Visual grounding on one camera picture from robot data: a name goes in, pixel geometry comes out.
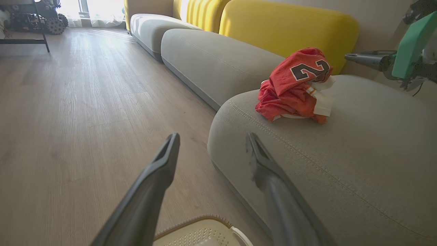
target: plastic basket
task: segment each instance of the plastic basket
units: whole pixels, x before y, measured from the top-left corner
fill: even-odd
[[[253,246],[239,229],[224,218],[206,215],[169,228],[155,237],[153,246]]]

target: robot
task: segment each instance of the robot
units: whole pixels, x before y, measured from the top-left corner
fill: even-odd
[[[421,88],[426,80],[437,84],[437,0],[416,0],[402,20],[410,27],[398,50],[363,51],[345,59],[402,81],[406,91]]]
[[[44,28],[48,33],[60,35],[68,27],[67,17],[58,14],[56,9],[61,7],[59,0],[41,0],[36,3],[41,17],[41,23],[35,14],[33,5],[11,5],[9,11],[12,13],[12,25],[19,31],[37,31]]]

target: sofa seam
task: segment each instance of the sofa seam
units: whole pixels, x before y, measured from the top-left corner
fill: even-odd
[[[202,28],[200,28],[200,27],[198,27],[198,26],[196,26],[196,25],[194,25],[194,24],[191,24],[191,23],[188,23],[188,22],[186,22],[186,21],[182,21],[182,20],[180,20],[181,22],[173,22],[173,23],[177,23],[177,24],[181,24],[181,25],[183,25],[184,27],[188,27],[188,28],[181,28],[181,27],[178,27],[178,28],[172,28],[172,29],[168,29],[167,31],[169,31],[169,30],[173,30],[173,29],[187,29],[187,30],[198,30],[198,31],[203,31],[203,29]],[[150,27],[158,27],[159,25],[157,25],[157,24],[151,24],[150,23],[151,21],[145,21],[144,23],[147,23]]]
[[[359,200],[361,201],[361,203],[363,203],[366,207],[368,208],[373,208],[375,209],[382,218],[385,218],[387,221],[391,221],[392,223],[395,223],[398,226],[401,226],[404,230],[408,231],[409,233],[412,233],[413,235],[418,235],[420,237],[422,237],[423,239],[427,239],[428,241],[431,239],[434,239],[434,236],[430,236],[430,235],[422,235],[419,232],[413,231],[412,229],[408,228],[405,225],[400,224],[399,222],[397,222],[395,219],[389,217],[388,215],[386,215],[385,213],[383,213],[381,211],[380,208],[378,208],[377,206],[375,206],[374,204],[368,202],[367,200],[365,200],[364,198],[362,198],[360,195],[358,195],[357,193],[355,193],[355,191],[353,191],[353,189],[351,189],[350,187],[348,187],[346,184],[344,184],[338,177],[336,177],[335,175],[331,174],[329,171],[326,170],[325,167],[319,166],[317,164],[317,162],[311,158],[309,158],[307,155],[305,155],[301,150],[299,150],[298,148],[296,148],[295,146],[293,146],[291,143],[289,143],[288,141],[286,141],[285,139],[281,138],[280,136],[278,136],[273,130],[271,130],[269,127],[263,125],[261,122],[259,122],[258,120],[254,119],[253,117],[251,117],[250,115],[248,115],[244,110],[242,110],[241,108],[239,108],[232,99],[229,100],[229,104],[230,106],[235,110],[238,111],[241,115],[243,115],[244,117],[246,117],[247,119],[249,119],[250,121],[254,122],[256,125],[258,125],[259,127],[262,128],[263,131],[267,132],[269,135],[273,136],[276,140],[278,141],[282,141],[283,143],[285,143],[288,147],[288,149],[292,150],[293,152],[295,152],[296,154],[298,154],[298,156],[302,159],[306,159],[306,161],[308,163],[310,163],[312,166],[314,166],[317,170],[319,170],[321,173],[323,173],[325,176],[327,176],[328,178],[330,178],[332,181],[334,181],[337,185],[339,185],[340,187],[342,186],[343,188],[346,188],[346,190],[352,195],[352,196],[356,196],[359,198]]]
[[[157,54],[161,54],[160,52],[157,52],[157,51],[155,51],[155,50],[152,50],[150,47],[148,47],[142,40],[140,40],[135,34],[132,34],[132,36],[135,38],[135,40],[136,40],[136,42],[143,48],[143,49],[145,49],[142,45],[141,45],[141,43],[144,45],[144,46],[146,46],[147,48],[149,48],[149,50],[150,51],[152,51],[152,52],[154,52],[154,53],[157,53]]]
[[[175,34],[173,34],[173,33],[171,33],[171,32],[169,32],[169,34],[173,35],[174,37],[179,38],[180,40],[182,40],[182,41],[184,41],[184,42],[186,42],[186,43],[188,43],[188,44],[190,44],[190,45],[192,45],[193,47],[196,47],[197,49],[199,49],[199,50],[203,51],[204,53],[206,53],[206,54],[208,54],[208,55],[214,57],[215,59],[217,59],[217,60],[220,61],[221,63],[224,63],[224,64],[228,65],[229,67],[232,67],[233,69],[235,69],[236,71],[238,71],[238,72],[240,72],[240,73],[242,73],[242,74],[249,75],[249,76],[252,76],[252,77],[262,77],[262,75],[260,75],[260,74],[250,74],[250,73],[247,73],[247,72],[245,72],[245,71],[242,71],[241,69],[239,69],[239,68],[237,68],[237,67],[235,67],[235,66],[233,66],[233,65],[231,65],[231,64],[229,64],[229,63],[227,63],[227,62],[225,62],[225,61],[223,61],[222,59],[220,59],[220,58],[214,56],[213,54],[207,52],[206,50],[200,48],[199,46],[196,46],[196,45],[194,45],[194,44],[188,42],[187,40],[185,40],[185,39],[183,39],[183,38],[181,38],[181,37],[179,37],[179,36],[177,36],[177,35],[175,35]]]
[[[145,22],[143,22],[143,25],[147,25],[147,26],[149,26],[149,27],[152,27],[152,28],[156,28],[157,27],[157,25],[153,25],[153,24],[151,24],[150,23],[151,21],[145,21]],[[168,29],[167,31],[169,31],[169,30],[173,30],[173,29],[186,29],[186,30],[198,30],[198,31],[203,31],[203,29],[202,28],[200,28],[200,30],[199,29],[192,29],[191,28],[191,26],[189,26],[189,25],[185,25],[184,23],[179,23],[178,22],[178,24],[182,24],[184,27],[188,27],[188,28],[183,28],[183,27],[178,27],[178,28],[172,28],[172,29]],[[155,53],[159,53],[159,54],[161,54],[161,51],[155,51],[155,50],[152,50],[153,52],[155,52]]]
[[[195,85],[200,91],[205,93],[213,102],[215,102],[217,105],[221,106],[218,102],[215,101],[208,93],[206,93],[202,88],[200,88],[198,85],[196,85],[193,81],[191,81],[184,73],[182,73],[177,67],[175,67],[171,62],[169,62],[167,59],[162,57],[163,60],[168,62],[174,69],[176,69],[181,75],[183,75],[186,79],[188,79],[193,85]]]
[[[211,161],[213,162],[213,164],[214,164],[214,165],[215,165],[215,166],[220,170],[220,172],[222,172],[222,174],[226,177],[225,173],[223,172],[223,169],[220,168],[220,167],[216,164],[217,162],[214,160],[214,158],[212,158],[211,155],[210,155],[209,157],[210,157]],[[232,186],[235,187],[235,190],[236,190],[238,193],[240,193],[240,191],[237,190],[237,188],[236,188],[234,182],[232,182],[232,181],[229,180],[229,179],[228,179],[228,181],[229,181],[229,183],[230,183]],[[241,196],[242,198],[244,198],[246,201],[248,200],[247,197],[246,197],[245,195],[241,194],[241,193],[240,193],[240,196]],[[253,211],[258,215],[258,217],[261,218],[260,213],[258,213],[258,211],[255,211],[255,210],[253,210]]]

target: white curtain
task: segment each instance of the white curtain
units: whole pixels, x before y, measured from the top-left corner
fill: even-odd
[[[61,0],[61,7],[57,9],[57,12],[67,17],[69,27],[82,27],[77,0]]]
[[[93,27],[113,27],[123,23],[123,0],[87,0],[87,6]],[[82,27],[79,12],[78,0],[61,0],[58,13],[67,17],[70,27]]]
[[[123,0],[87,0],[93,27],[113,27],[123,22]]]

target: sofa cushion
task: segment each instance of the sofa cushion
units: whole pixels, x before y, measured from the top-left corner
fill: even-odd
[[[164,63],[211,107],[260,87],[283,57],[213,32],[173,29],[162,40]]]
[[[161,40],[166,31],[175,28],[202,30],[187,22],[157,14],[135,14],[131,17],[131,34],[157,60],[161,58]]]
[[[402,92],[338,75],[324,125],[267,121],[258,90],[229,99],[211,126],[208,153],[243,203],[268,224],[245,151],[256,133],[338,245],[437,245],[437,114]]]
[[[340,73],[358,39],[358,22],[342,12],[265,0],[232,0],[220,22],[220,34],[283,57],[307,47],[323,51]]]
[[[230,0],[174,0],[173,17],[218,33],[225,5]]]

